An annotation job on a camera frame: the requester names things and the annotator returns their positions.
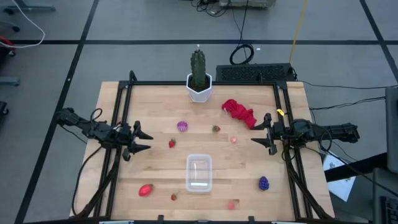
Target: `wooden table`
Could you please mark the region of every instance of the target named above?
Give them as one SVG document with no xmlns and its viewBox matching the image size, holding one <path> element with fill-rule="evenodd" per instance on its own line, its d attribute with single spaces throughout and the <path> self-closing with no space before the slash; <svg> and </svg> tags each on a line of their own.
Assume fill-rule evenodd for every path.
<svg viewBox="0 0 398 224">
<path fill-rule="evenodd" d="M 117 86 L 117 82 L 102 84 L 97 108 L 102 108 L 103 114 L 99 120 L 111 120 Z M 294 118 L 311 119 L 303 83 L 288 83 L 288 88 Z M 284 105 L 282 91 L 280 96 Z M 256 221 L 294 220 L 281 142 L 276 141 L 278 153 L 270 156 L 267 149 L 251 141 L 250 138 L 263 138 L 265 131 L 250 131 L 242 121 L 226 114 L 221 105 L 230 98 L 252 108 L 256 124 L 262 122 L 266 112 L 277 119 L 271 86 L 216 85 L 206 103 L 192 103 L 185 86 L 133 86 L 127 121 L 141 121 L 142 130 L 154 140 L 137 140 L 152 148 L 133 155 L 129 162 L 121 161 L 112 219 L 156 220 L 158 215 L 164 215 L 165 220 L 246 221 L 248 216 L 254 216 Z M 177 131 L 180 120 L 188 122 L 187 132 Z M 221 128 L 220 132 L 211 132 L 214 124 Z M 237 136 L 236 144 L 229 141 L 232 136 Z M 172 149 L 168 146 L 171 138 L 177 141 Z M 98 146 L 90 140 L 85 157 Z M 317 149 L 315 142 L 307 146 Z M 308 149 L 301 152 L 309 191 L 334 216 L 320 156 Z M 192 194 L 185 189 L 186 159 L 190 154 L 209 154 L 213 159 L 213 189 L 209 194 Z M 98 187 L 103 157 L 104 150 L 82 172 L 77 211 Z M 263 175 L 270 182 L 270 189 L 265 192 L 257 187 Z M 146 198 L 138 196 L 144 184 L 154 185 L 153 193 Z M 297 192 L 304 217 L 302 194 L 298 188 Z M 173 193 L 178 193 L 176 201 L 170 199 Z M 106 192 L 101 214 L 107 198 Z M 230 202 L 236 204 L 235 210 L 228 210 Z"/>
</svg>

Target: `white pot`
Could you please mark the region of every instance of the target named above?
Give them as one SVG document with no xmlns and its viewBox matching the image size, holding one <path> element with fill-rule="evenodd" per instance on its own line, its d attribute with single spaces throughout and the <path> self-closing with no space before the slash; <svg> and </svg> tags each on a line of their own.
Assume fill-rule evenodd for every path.
<svg viewBox="0 0 398 224">
<path fill-rule="evenodd" d="M 210 97 L 211 92 L 213 91 L 211 89 L 211 75 L 206 73 L 206 76 L 209 78 L 210 81 L 210 86 L 209 88 L 207 88 L 206 90 L 197 92 L 195 90 L 192 90 L 189 86 L 188 86 L 188 82 L 189 82 L 189 78 L 192 76 L 192 73 L 187 75 L 187 89 L 189 91 L 189 96 L 191 97 L 191 100 L 196 102 L 196 103 L 204 103 L 206 102 L 206 100 Z"/>
</svg>

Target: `clear plastic box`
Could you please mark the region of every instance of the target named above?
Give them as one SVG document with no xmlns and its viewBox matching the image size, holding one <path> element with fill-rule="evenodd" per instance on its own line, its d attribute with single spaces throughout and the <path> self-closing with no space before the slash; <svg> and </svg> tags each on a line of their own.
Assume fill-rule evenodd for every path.
<svg viewBox="0 0 398 224">
<path fill-rule="evenodd" d="M 213 166 L 208 154 L 187 157 L 186 188 L 189 192 L 210 192 L 213 186 Z"/>
</svg>

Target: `pink toy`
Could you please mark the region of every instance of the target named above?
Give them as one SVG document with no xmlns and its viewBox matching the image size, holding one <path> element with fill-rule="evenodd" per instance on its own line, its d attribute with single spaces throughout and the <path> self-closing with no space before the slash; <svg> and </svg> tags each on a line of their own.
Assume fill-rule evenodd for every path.
<svg viewBox="0 0 398 224">
<path fill-rule="evenodd" d="M 229 209 L 229 210 L 234 210 L 234 209 L 235 209 L 235 203 L 230 202 L 230 203 L 228 204 L 228 209 Z"/>
<path fill-rule="evenodd" d="M 236 140 L 237 140 L 237 139 L 236 139 L 236 137 L 235 137 L 235 136 L 231 138 L 231 142 L 232 142 L 233 144 L 235 144 L 235 143 L 236 143 Z"/>
<path fill-rule="evenodd" d="M 188 129 L 188 123 L 186 121 L 180 121 L 177 123 L 177 129 L 184 132 Z"/>
</svg>

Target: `black cable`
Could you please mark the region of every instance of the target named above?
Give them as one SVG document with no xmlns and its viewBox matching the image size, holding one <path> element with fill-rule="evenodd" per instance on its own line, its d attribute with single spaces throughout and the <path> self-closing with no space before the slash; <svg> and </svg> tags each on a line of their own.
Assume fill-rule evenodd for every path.
<svg viewBox="0 0 398 224">
<path fill-rule="evenodd" d="M 253 57 L 254 57 L 254 48 L 253 48 L 253 46 L 252 46 L 251 44 L 242 44 L 242 41 L 243 41 L 243 29 L 244 29 L 244 23 L 245 23 L 245 21 L 246 21 L 246 14 L 247 14 L 247 12 L 248 12 L 248 6 L 249 6 L 249 0 L 246 0 L 246 8 L 245 8 L 245 10 L 244 10 L 244 16 L 243 16 L 243 22 L 242 22 L 242 29 L 239 28 L 238 23 L 236 22 L 234 10 L 232 9 L 232 15 L 233 15 L 235 24 L 236 24 L 236 26 L 238 27 L 239 33 L 240 33 L 241 35 L 240 35 L 240 38 L 239 38 L 239 43 L 238 43 L 238 45 L 236 46 L 235 50 L 232 52 L 231 56 L 229 56 L 229 62 L 230 62 L 231 65 L 244 65 L 244 64 L 248 64 L 248 63 L 253 59 Z M 246 59 L 245 59 L 245 61 L 243 61 L 243 62 L 241 62 L 241 63 L 235 63 L 234 60 L 233 60 L 234 55 L 235 55 L 235 53 L 236 53 L 238 50 L 240 50 L 240 49 L 243 49 L 243 50 L 244 50 L 244 56 L 245 56 Z M 246 49 L 249 49 L 249 50 L 250 50 L 249 58 L 248 58 L 247 55 L 246 55 Z"/>
<path fill-rule="evenodd" d="M 310 112 L 311 112 L 312 117 L 313 117 L 313 122 L 314 122 L 314 124 L 316 124 L 317 123 L 317 119 L 315 118 L 315 114 L 313 113 L 312 110 L 310 110 Z"/>
<path fill-rule="evenodd" d="M 325 132 L 321 135 L 321 138 L 320 138 L 320 140 L 319 140 L 318 142 L 319 142 L 319 145 L 320 145 L 320 147 L 321 147 L 321 149 L 322 149 L 323 151 L 329 151 L 330 148 L 331 148 L 331 143 L 333 142 L 333 139 L 332 139 L 332 137 L 331 137 L 330 132 L 329 132 L 328 130 L 326 130 L 326 128 L 324 128 L 324 127 L 322 127 L 322 126 L 319 126 L 319 125 L 317 125 L 317 124 L 312 124 L 312 126 L 316 126 L 316 127 L 321 128 L 322 130 L 325 131 Z M 323 145 L 322 145 L 323 137 L 325 136 L 325 134 L 329 135 L 329 139 L 330 139 L 330 141 L 329 141 L 329 146 L 328 146 L 327 149 L 325 149 L 325 147 L 323 147 Z"/>
<path fill-rule="evenodd" d="M 397 87 L 398 85 L 392 85 L 392 86 L 378 86 L 378 87 L 353 87 L 353 86 L 339 86 L 339 85 L 316 85 L 316 84 L 311 84 L 306 81 L 300 80 L 300 82 L 304 82 L 310 86 L 317 86 L 317 87 L 327 87 L 327 88 L 349 88 L 349 89 L 354 89 L 354 90 L 376 90 L 376 89 L 381 89 L 381 88 L 388 88 L 388 87 Z"/>
<path fill-rule="evenodd" d="M 355 162 L 358 161 L 358 160 L 352 158 L 350 155 L 348 155 L 347 152 L 346 152 L 339 144 L 337 144 L 337 143 L 334 142 L 334 141 L 333 141 L 333 143 L 334 143 L 336 146 L 338 146 L 338 147 L 343 151 L 343 153 L 344 153 L 346 156 L 348 156 L 350 159 L 354 160 Z"/>
<path fill-rule="evenodd" d="M 289 159 L 289 160 L 286 160 L 286 158 L 284 157 L 284 154 L 285 154 L 285 151 L 286 150 L 291 150 L 292 148 L 286 148 L 286 149 L 284 149 L 283 151 L 282 151 L 282 153 L 281 153 L 281 157 L 282 157 L 282 160 L 283 161 L 285 161 L 285 162 L 292 162 L 293 161 L 293 159 L 296 157 L 296 153 L 294 153 L 294 155 Z"/>
<path fill-rule="evenodd" d="M 79 136 L 77 136 L 77 134 L 69 131 L 68 129 L 66 129 L 64 126 L 61 126 L 61 128 L 63 128 L 66 132 L 69 132 L 70 134 L 74 135 L 76 138 L 78 138 L 79 140 L 81 140 L 84 144 L 87 144 L 86 141 L 82 140 L 82 138 L 80 138 Z"/>
<path fill-rule="evenodd" d="M 309 149 L 309 150 L 312 150 L 312 151 L 318 153 L 320 156 L 324 155 L 324 154 L 322 154 L 322 153 L 316 151 L 315 149 L 311 149 L 311 148 L 309 148 L 309 147 L 307 147 L 307 146 L 304 146 L 304 148 Z M 349 161 L 348 159 L 343 159 L 343 160 L 345 160 L 345 161 L 348 162 L 349 164 L 352 163 L 352 161 Z"/>
<path fill-rule="evenodd" d="M 99 148 L 97 148 L 97 150 L 95 150 L 91 155 L 89 155 L 87 157 L 87 159 L 84 161 L 84 163 L 81 165 L 79 173 L 77 174 L 77 180 L 76 180 L 76 186 L 75 186 L 75 190 L 73 191 L 73 197 L 72 197 L 72 213 L 74 215 L 77 215 L 77 212 L 75 210 L 75 197 L 76 197 L 76 193 L 77 193 L 77 188 L 79 186 L 79 181 L 80 181 L 80 176 L 81 176 L 81 172 L 84 168 L 84 166 L 86 165 L 86 163 L 95 155 L 97 154 L 97 152 L 102 148 L 102 146 L 100 146 Z"/>
<path fill-rule="evenodd" d="M 310 111 L 311 111 L 311 114 L 312 114 L 312 116 L 313 116 L 313 121 L 314 121 L 314 123 L 316 124 L 316 123 L 317 123 L 317 118 L 315 117 L 314 112 L 313 112 L 312 110 L 310 110 Z M 332 143 L 334 143 L 335 145 L 337 145 L 337 146 L 343 151 L 343 153 L 344 153 L 346 156 L 348 156 L 350 159 L 352 159 L 352 160 L 354 160 L 354 161 L 358 161 L 358 160 L 352 158 L 350 155 L 348 155 L 348 153 L 347 153 L 339 144 L 337 144 L 337 143 L 334 142 L 334 141 L 332 141 Z"/>
<path fill-rule="evenodd" d="M 321 108 L 310 108 L 310 110 L 328 110 L 328 109 L 332 109 L 332 108 L 343 108 L 346 106 L 353 106 L 353 105 L 358 105 L 360 103 L 369 103 L 369 102 L 373 102 L 373 101 L 377 101 L 377 100 L 384 100 L 384 99 L 386 99 L 385 96 L 379 96 L 379 97 L 374 97 L 374 98 L 358 100 L 357 102 L 354 102 L 354 103 L 342 103 L 339 105 L 326 106 L 326 107 L 321 107 Z"/>
<path fill-rule="evenodd" d="M 329 133 L 329 131 L 326 130 L 325 128 L 324 128 L 324 130 L 325 130 L 325 132 L 328 133 L 328 135 L 329 135 L 329 137 L 330 137 L 330 142 L 333 142 L 333 140 L 332 140 L 332 138 L 331 138 L 331 134 Z M 324 136 L 324 134 L 322 134 L 321 139 L 319 140 L 320 142 L 322 142 L 323 136 Z M 388 189 L 387 187 L 385 187 L 385 186 L 383 186 L 383 185 L 377 183 L 376 181 L 370 179 L 369 177 L 366 177 L 365 174 L 363 174 L 362 172 L 356 170 L 354 167 L 352 167 L 351 165 L 349 165 L 347 162 L 345 162 L 345 161 L 343 161 L 342 159 L 340 159 L 340 157 L 338 157 L 338 156 L 334 155 L 333 153 L 329 152 L 329 150 L 325 150 L 325 148 L 324 148 L 322 145 L 320 146 L 320 148 L 321 148 L 322 151 L 324 151 L 324 152 L 326 152 L 327 154 L 329 154 L 329 155 L 333 156 L 334 158 L 338 159 L 340 162 L 342 162 L 344 165 L 346 165 L 349 169 L 351 169 L 352 171 L 354 171 L 354 172 L 357 173 L 358 175 L 363 176 L 365 179 L 367 179 L 368 181 L 372 182 L 374 185 L 377 185 L 378 187 L 380 187 L 380 188 L 386 190 L 387 192 L 389 192 L 390 194 L 392 194 L 392 195 L 398 197 L 398 194 L 397 194 L 397 193 L 395 193 L 395 192 L 393 192 L 392 190 Z"/>
<path fill-rule="evenodd" d="M 220 16 L 224 15 L 226 13 L 226 11 L 228 10 L 231 0 L 228 1 L 227 5 L 224 8 L 219 9 L 216 12 L 210 11 L 214 7 L 215 3 L 216 3 L 216 1 L 210 2 L 210 0 L 198 0 L 196 5 L 194 5 L 193 0 L 191 0 L 191 6 L 195 7 L 198 12 L 205 12 L 206 14 L 208 14 L 211 17 L 220 17 Z"/>
<path fill-rule="evenodd" d="M 94 114 L 95 114 L 95 112 L 97 112 L 97 111 L 99 111 L 99 115 L 97 115 L 97 116 L 94 118 Z M 90 114 L 90 122 L 91 122 L 91 121 L 95 121 L 96 119 L 98 119 L 98 118 L 102 115 L 102 112 L 103 112 L 103 110 L 102 110 L 101 108 L 97 108 L 97 109 L 93 110 L 93 112 L 91 112 L 91 114 Z"/>
</svg>

